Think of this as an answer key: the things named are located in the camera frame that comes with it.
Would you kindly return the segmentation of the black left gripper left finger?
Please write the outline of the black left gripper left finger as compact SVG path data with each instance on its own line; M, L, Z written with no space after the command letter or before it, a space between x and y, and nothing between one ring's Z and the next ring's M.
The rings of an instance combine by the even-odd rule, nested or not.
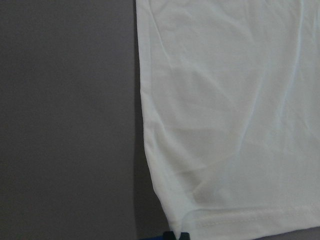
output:
M162 234L163 240L176 240L175 234L173 231L165 231Z

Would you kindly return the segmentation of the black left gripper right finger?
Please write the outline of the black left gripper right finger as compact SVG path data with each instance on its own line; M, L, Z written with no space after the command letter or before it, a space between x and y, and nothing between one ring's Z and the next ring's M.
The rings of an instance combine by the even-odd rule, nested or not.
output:
M182 232L180 234L179 240L190 240L190 234L188 232Z

